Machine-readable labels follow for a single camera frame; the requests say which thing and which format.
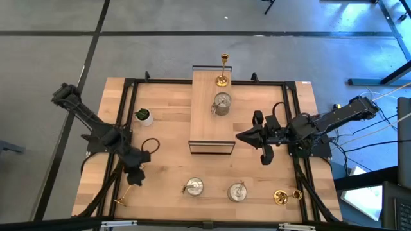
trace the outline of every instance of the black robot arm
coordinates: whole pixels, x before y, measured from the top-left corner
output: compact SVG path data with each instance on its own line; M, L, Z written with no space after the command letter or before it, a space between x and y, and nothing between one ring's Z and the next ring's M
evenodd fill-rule
M62 84L62 87L53 94L54 104L66 109L88 126L92 134L98 138L108 152L117 153L124 172L128 173L129 184L141 185L144 172L140 169L142 163L151 161L148 151L141 151L125 138L122 127L104 123L94 112L82 103L80 94L74 85Z
M265 117L263 126L263 113L255 111L252 117L253 127L250 130L236 135L237 139L244 141L255 148L262 148L261 163L268 165L274 157L270 144L295 144L299 150L308 154L312 148L328 132L338 128L349 121L372 119L379 108L368 98L357 96L349 104L332 112L321 115L301 113L295 116L285 127L281 127L274 114Z

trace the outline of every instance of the desk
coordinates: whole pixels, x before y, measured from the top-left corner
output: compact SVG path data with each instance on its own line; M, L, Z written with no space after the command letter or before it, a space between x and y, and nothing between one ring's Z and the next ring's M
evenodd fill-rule
M107 123L115 123L124 78L108 78L100 103L98 116ZM317 113L313 89L309 82L296 82L302 112ZM232 155L192 155L188 139L191 113L191 84L139 83L134 110L149 108L153 114L152 125L143 127L133 118L132 144L140 148L150 137L161 142L160 149L152 155L152 161L144 167L146 179L143 186L133 186L125 198L127 207L117 206L116 219L158 219L184 221L252 221L252 222L301 222L299 202L291 199L285 206L274 203L273 193L282 189L288 193L296 190L292 158L287 147L274 146L275 157L269 166L262 166L261 150L236 141ZM232 113L234 132L251 128L255 110L265 115L282 101L280 87L232 86ZM278 107L277 118L286 125L284 107ZM144 146L154 149L155 143ZM83 175L74 203L73 215L79 214L100 190L107 163L107 153L98 153L84 166ZM328 163L320 158L310 158L313 179L318 195L334 216L342 219ZM191 177L204 182L204 192L196 198L182 194L182 186ZM227 189L243 180L248 189L245 201L234 203L227 198ZM127 189L123 175L119 188L121 196ZM108 214L110 190L106 197L103 215ZM305 193L309 218L311 203Z

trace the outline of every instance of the metal canister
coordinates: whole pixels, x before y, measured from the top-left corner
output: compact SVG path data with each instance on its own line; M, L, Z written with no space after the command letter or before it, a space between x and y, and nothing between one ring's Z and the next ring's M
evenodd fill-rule
M183 188L183 192L187 191L192 196L198 196L203 192L203 181L197 177L190 178Z
M235 183L229 187L228 197L233 202L243 201L247 197L247 188L242 183Z
M230 112L231 96L228 93L220 92L214 97L214 103L211 105L211 112L217 115L227 115Z

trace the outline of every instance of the brass candle holder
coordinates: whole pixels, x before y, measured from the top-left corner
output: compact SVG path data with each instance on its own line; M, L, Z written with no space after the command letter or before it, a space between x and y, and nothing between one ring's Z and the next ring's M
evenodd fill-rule
M114 202L116 202L119 205L122 205L124 207L126 207L126 204L124 203L124 198L126 197L128 191L130 190L130 188L132 187L132 185L129 185L126 192L124 193L124 195L116 200L114 200Z
M278 205L286 205L288 203L288 198L289 197L291 197L291 196L287 195L287 193L284 192L283 190L277 190L274 193L274 201ZM302 199L302 192L300 190L295 190L292 194L292 197L294 197L297 200L301 200Z
M220 76L217 76L216 84L219 87L225 87L225 86L227 86L227 84L229 84L229 79L224 75L225 63L228 61L229 55L228 54L222 54L221 59L222 59L222 62L223 62L223 72Z

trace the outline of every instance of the gray floor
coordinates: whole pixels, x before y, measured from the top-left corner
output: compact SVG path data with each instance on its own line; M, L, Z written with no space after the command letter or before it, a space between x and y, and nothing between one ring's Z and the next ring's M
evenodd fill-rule
M384 2L393 19L404 12L397 1ZM101 0L40 0L36 4L3 0L0 30L94 31L102 6ZM375 4L277 0L264 16L267 6L257 0L117 0L109 6L103 31L390 31ZM396 21L396 25L411 50L411 19ZM8 151L0 155L0 223L30 218L66 116L49 102L51 94L63 81L78 81L90 41L90 37L0 37L0 139L27 149L23 155ZM319 112L367 91L348 87L348 78L383 78L406 62L392 37L100 37L82 98L97 111L107 77L142 78L149 71L152 78L190 78L192 65L218 65L223 52L231 55L228 64L238 80L249 79L256 71L261 80L312 81ZM384 93L392 88L371 90ZM403 89L393 96L411 97L411 93ZM394 98L382 98L378 104L387 116L396 113ZM340 134L377 120L349 123L339 129ZM384 126L381 123L371 130ZM71 214L86 147L79 136L85 132L76 121L46 219ZM387 128L344 147L396 137ZM371 147L349 156L373 170L381 169L396 165L396 145ZM334 162L343 164L343 159L333 151Z

